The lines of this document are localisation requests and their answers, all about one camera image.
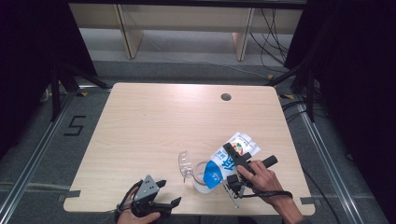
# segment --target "milk carton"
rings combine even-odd
[[[230,143],[241,156],[248,152],[254,156],[261,150],[245,133],[234,134],[227,143]],[[210,189],[213,189],[227,176],[234,174],[236,174],[235,163],[227,151],[221,147],[210,157],[205,168],[204,181]]]

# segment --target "hand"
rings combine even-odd
[[[238,165],[238,172],[253,184],[253,191],[283,190],[274,171],[268,170],[262,161],[253,161],[249,164],[255,175],[245,167]],[[276,195],[262,198],[271,204],[283,217],[286,223],[296,223],[304,219],[294,200],[286,195]]]
[[[132,192],[129,194],[127,201],[132,199],[132,196],[137,192],[139,188],[136,187],[132,190]],[[119,220],[117,221],[117,224],[148,224],[150,222],[153,222],[157,220],[161,216],[160,213],[151,213],[148,214],[145,217],[136,217],[131,209],[126,209],[122,211],[120,214]]]
[[[255,175],[245,169],[243,166],[238,166],[238,172],[243,175],[247,180],[253,184],[253,191],[274,191],[283,190],[272,170],[268,170],[261,161],[252,161],[249,164],[250,168],[254,171]],[[282,198],[289,198],[285,195],[277,195],[269,198],[262,198],[266,203],[275,205],[276,201]]]

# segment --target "aluminum rail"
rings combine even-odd
[[[66,94],[58,117],[54,121],[51,121],[49,123],[49,127],[47,128],[40,142],[38,143],[38,146],[35,148],[32,157],[27,162],[20,177],[15,182],[6,199],[3,201],[0,208],[0,223],[7,224],[9,219],[11,218],[15,208],[21,200],[24,191],[26,190],[30,180],[35,174],[38,165],[43,159],[53,136],[56,134],[56,131],[59,128],[64,117],[64,112],[73,101],[75,95],[75,92],[69,92]]]
[[[297,101],[303,100],[303,98],[298,94],[295,95],[295,99]],[[305,111],[304,105],[298,105],[298,108],[300,112]],[[346,211],[346,216],[348,217],[349,222],[357,224],[364,223],[361,213],[356,206],[355,200],[351,196],[347,185],[345,184],[343,178],[337,170],[337,167],[332,161],[332,156],[330,155],[329,150],[326,148],[326,145],[319,134],[315,122],[311,122],[311,119],[306,115],[306,113],[303,113],[302,116],[306,129],[314,141],[320,159],[327,174],[329,175],[330,180],[332,181],[332,185],[334,186],[335,192],[340,199],[341,205],[343,205],[344,210]]]

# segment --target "clear plastic cup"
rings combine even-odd
[[[199,192],[204,194],[212,191],[212,189],[208,188],[204,182],[204,173],[207,163],[208,161],[200,161],[193,169],[194,186]]]

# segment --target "cable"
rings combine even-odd
[[[272,16],[273,20],[272,20],[271,25],[270,25],[269,22],[268,22],[268,20],[267,20],[267,18],[265,17],[264,11],[263,11],[263,9],[262,9],[262,16],[263,16],[263,18],[264,18],[264,20],[265,20],[265,23],[267,24],[268,31],[269,31],[269,34],[268,34],[268,36],[267,36],[266,38],[265,38],[264,36],[262,36],[262,37],[264,37],[264,39],[266,40],[265,43],[268,42],[268,37],[269,37],[269,35],[271,35],[271,36],[273,37],[273,39],[275,40],[275,42],[276,42],[276,44],[277,44],[277,47],[275,47],[274,45],[272,45],[270,42],[268,42],[268,44],[269,44],[271,47],[273,47],[273,48],[275,48],[275,49],[278,49],[278,50],[279,50],[279,53],[280,53],[281,56],[282,56],[282,59],[285,61],[285,60],[286,60],[286,56],[284,55],[284,53],[285,53],[285,52],[287,53],[287,52],[288,52],[288,49],[279,43],[279,39],[277,38],[276,22],[275,22],[276,9],[273,9],[272,12],[273,12],[273,16]]]
[[[159,52],[161,52],[161,53],[164,53],[163,50],[160,49],[157,45],[155,45],[155,44],[150,40],[149,37],[146,36],[146,39],[148,40],[148,42],[149,42],[155,49],[157,49],[157,50],[158,50]],[[165,57],[165,58],[167,58],[167,59],[169,59],[169,60],[175,61],[175,62],[183,62],[183,63],[208,63],[208,64],[213,64],[213,65],[216,65],[216,66],[228,67],[228,68],[232,68],[233,70],[236,70],[236,71],[238,71],[238,72],[256,75],[256,76],[265,78],[265,79],[267,79],[267,80],[270,79],[270,78],[266,77],[265,75],[262,75],[262,74],[259,74],[259,73],[254,73],[254,72],[248,72],[248,71],[245,71],[245,70],[242,70],[242,69],[239,69],[239,68],[235,68],[235,67],[230,66],[230,65],[227,65],[227,64],[217,64],[217,63],[210,63],[210,62],[206,62],[206,61],[191,62],[191,61],[187,61],[187,60],[183,60],[183,59],[174,59],[174,58],[170,58],[170,57],[168,57],[168,56],[166,56],[166,55],[163,55],[163,57]]]
[[[283,112],[285,112],[285,111],[286,111],[288,108],[290,108],[291,106],[297,105],[297,104],[303,104],[303,103],[305,103],[305,102],[306,102],[306,100],[293,101],[293,102],[291,102],[291,103],[282,105],[282,110],[283,110]]]
[[[125,204],[126,199],[128,198],[128,196],[131,194],[132,190],[134,190],[135,188],[138,188],[142,185],[143,180],[140,180],[139,182],[135,183],[133,186],[131,186],[131,188],[126,192],[125,196],[123,197],[121,203],[119,206],[117,206],[117,210],[121,210],[122,211],[122,207]]]
[[[338,218],[337,214],[335,213],[334,209],[332,208],[332,205],[330,204],[329,200],[327,199],[327,197],[324,195],[323,191],[320,189],[320,187],[318,186],[317,182],[314,180],[314,178],[312,178],[312,176],[305,170],[305,168],[302,166],[303,168],[303,172],[304,174],[306,174],[306,176],[308,176],[308,178],[311,180],[311,182],[315,185],[315,187],[318,189],[318,191],[320,192],[321,196],[323,197],[323,200],[326,202],[327,205],[329,205],[330,210],[332,211],[332,214],[335,217],[335,220],[337,221],[337,223],[341,223],[340,219]]]
[[[104,218],[103,220],[98,221],[98,223],[105,223],[106,221],[108,221],[108,219],[112,217],[114,211],[115,211],[115,209],[100,213],[100,214],[109,213],[109,215],[106,218]]]
[[[268,51],[267,49],[265,49],[254,37],[254,35],[252,33],[250,33],[250,36],[253,38],[253,40],[256,42],[257,45],[259,45],[259,47],[264,50],[268,55],[270,55],[274,60],[276,60],[277,62],[279,62],[280,64],[284,64],[282,61],[280,61],[274,54],[272,54],[270,51]]]
[[[286,118],[286,122],[287,122],[287,123],[290,123],[292,120],[294,120],[295,118],[297,118],[297,116],[299,116],[299,115],[301,115],[301,114],[303,114],[303,113],[305,113],[305,112],[306,112],[306,110],[303,110],[303,111],[299,111],[299,112],[297,112],[297,113],[295,113],[295,114],[293,114],[293,115],[290,115],[289,117]]]
[[[276,70],[276,69],[267,67],[267,66],[264,64],[263,61],[262,61],[262,66],[264,66],[266,69],[268,69],[268,70],[270,70],[270,71],[273,71],[273,72],[286,73],[286,72],[283,72],[283,71],[279,71],[279,70]]]

